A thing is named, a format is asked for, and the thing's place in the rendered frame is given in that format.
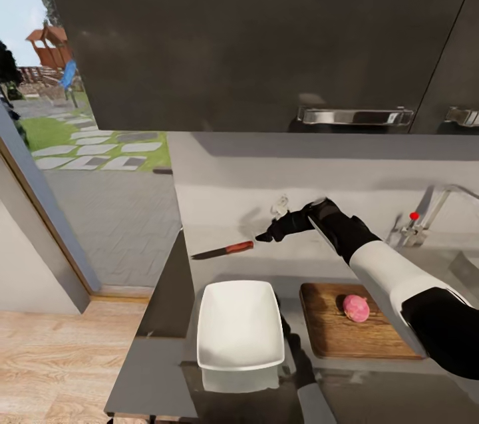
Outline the parer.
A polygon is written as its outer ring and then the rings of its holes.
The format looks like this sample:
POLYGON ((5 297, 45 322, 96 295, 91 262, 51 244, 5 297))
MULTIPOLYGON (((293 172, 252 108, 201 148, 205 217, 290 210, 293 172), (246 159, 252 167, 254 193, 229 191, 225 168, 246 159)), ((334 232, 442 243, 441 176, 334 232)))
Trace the parer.
POLYGON ((230 246, 227 246, 226 248, 211 250, 210 252, 205 252, 200 254, 195 254, 194 257, 201 258, 201 257, 213 256, 214 254, 219 254, 219 253, 230 253, 232 250, 241 250, 250 246, 253 246, 252 241, 242 242, 241 244, 230 245, 230 246))

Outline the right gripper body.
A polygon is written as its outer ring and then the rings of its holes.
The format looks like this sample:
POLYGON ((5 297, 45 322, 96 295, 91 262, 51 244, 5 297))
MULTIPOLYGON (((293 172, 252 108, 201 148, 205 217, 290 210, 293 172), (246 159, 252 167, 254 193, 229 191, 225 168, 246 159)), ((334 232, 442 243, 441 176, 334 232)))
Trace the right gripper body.
POLYGON ((268 229, 276 242, 282 241, 287 234, 303 232, 295 227, 293 215, 294 212, 287 210, 287 214, 284 217, 273 220, 272 225, 268 229))

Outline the vidalia onion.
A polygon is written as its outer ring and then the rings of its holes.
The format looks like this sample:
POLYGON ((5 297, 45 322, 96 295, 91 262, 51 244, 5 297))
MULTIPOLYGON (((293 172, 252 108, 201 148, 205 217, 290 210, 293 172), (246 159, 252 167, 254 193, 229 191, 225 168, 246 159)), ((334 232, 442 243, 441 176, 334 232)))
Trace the vidalia onion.
POLYGON ((347 317, 362 323, 367 319, 370 312, 366 299, 354 294, 346 295, 342 302, 342 308, 347 317))

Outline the cutting board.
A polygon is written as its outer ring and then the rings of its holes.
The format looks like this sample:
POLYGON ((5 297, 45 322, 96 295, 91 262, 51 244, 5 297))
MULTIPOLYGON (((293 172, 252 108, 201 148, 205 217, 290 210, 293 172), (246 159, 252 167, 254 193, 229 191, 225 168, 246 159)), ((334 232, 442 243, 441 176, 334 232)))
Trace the cutting board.
POLYGON ((304 283, 300 293, 319 356, 422 359, 396 333, 364 285, 304 283), (343 312, 343 299, 351 294, 362 296, 369 306, 363 323, 343 312))

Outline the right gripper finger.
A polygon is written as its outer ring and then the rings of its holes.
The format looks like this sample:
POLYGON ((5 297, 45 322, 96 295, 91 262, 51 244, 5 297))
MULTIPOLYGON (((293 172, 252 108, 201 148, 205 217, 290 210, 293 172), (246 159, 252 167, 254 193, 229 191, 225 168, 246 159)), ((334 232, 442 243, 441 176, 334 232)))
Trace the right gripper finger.
POLYGON ((270 234, 269 229, 267 229, 267 232, 256 236, 255 239, 262 242, 271 242, 273 240, 273 236, 270 234))

